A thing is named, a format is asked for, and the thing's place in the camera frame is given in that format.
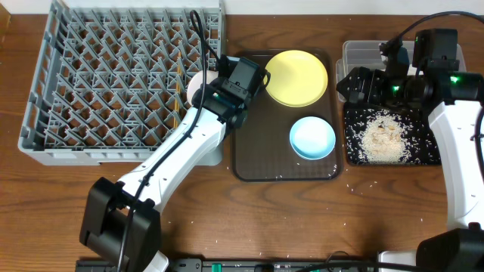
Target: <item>dish rack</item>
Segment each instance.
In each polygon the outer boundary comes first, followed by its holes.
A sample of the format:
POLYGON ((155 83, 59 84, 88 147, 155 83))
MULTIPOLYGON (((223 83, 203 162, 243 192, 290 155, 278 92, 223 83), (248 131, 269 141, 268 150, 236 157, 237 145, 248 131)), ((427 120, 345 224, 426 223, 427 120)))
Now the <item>dish rack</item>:
MULTIPOLYGON (((224 11, 197 9, 222 53, 224 11)), ((184 9, 70 10, 54 1, 23 118, 19 149, 44 165, 142 162, 189 108, 202 70, 200 38, 184 9)), ((206 51, 209 68, 216 60, 206 51)), ((201 165, 222 160, 222 147, 201 165)))

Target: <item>brown tray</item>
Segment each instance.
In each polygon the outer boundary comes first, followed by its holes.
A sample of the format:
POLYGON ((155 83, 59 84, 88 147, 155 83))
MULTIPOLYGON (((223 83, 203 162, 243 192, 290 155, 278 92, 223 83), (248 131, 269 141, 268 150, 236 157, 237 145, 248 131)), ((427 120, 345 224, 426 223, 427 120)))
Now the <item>brown tray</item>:
MULTIPOLYGON (((265 66, 272 57, 286 50, 289 49, 243 51, 237 57, 246 57, 265 66)), ((279 104, 266 90, 257 94, 249 105, 246 122, 231 136, 232 171, 242 181, 322 181, 335 178, 342 170, 337 93, 332 80, 334 65, 324 50, 301 50, 314 54, 326 67, 329 80, 326 92, 318 101, 300 108, 279 104), (290 145, 290 128, 307 116, 326 120, 336 133, 336 146, 323 159, 302 159, 290 145)))

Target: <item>green led light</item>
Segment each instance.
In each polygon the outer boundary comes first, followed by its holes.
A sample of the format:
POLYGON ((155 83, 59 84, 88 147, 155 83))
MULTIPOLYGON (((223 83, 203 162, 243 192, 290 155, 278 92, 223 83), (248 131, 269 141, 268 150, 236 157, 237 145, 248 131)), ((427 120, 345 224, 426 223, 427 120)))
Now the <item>green led light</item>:
POLYGON ((457 76, 451 76, 451 81, 452 83, 457 83, 459 81, 459 78, 457 76))

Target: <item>blue bowl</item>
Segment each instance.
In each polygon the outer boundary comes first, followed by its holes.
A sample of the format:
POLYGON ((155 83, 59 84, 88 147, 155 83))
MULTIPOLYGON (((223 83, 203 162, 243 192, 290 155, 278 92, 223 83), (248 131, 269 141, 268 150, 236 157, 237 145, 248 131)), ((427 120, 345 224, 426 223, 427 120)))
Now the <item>blue bowl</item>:
POLYGON ((331 125, 318 117, 305 117, 290 129, 289 141, 303 159, 323 159, 334 149, 336 135, 331 125))

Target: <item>clear plastic container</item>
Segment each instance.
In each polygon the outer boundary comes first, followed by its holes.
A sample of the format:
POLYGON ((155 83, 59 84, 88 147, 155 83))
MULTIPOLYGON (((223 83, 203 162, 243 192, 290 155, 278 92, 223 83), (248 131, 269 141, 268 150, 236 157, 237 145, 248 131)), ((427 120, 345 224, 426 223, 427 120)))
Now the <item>clear plastic container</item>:
MULTIPOLYGON (((380 55, 379 44, 387 41, 347 41, 343 44, 343 57, 336 62, 336 82, 341 79, 355 67, 367 67, 369 69, 384 70, 385 64, 383 64, 382 57, 380 55)), ((407 49, 408 59, 411 60, 414 57, 414 42, 404 41, 403 47, 407 49)), ((462 48, 457 45, 457 59, 460 61, 459 71, 466 71, 466 64, 464 62, 464 56, 462 54, 462 48)), ((415 68, 410 66, 408 74, 414 75, 415 68)), ((341 102, 345 102, 345 98, 338 93, 338 98, 341 102)))

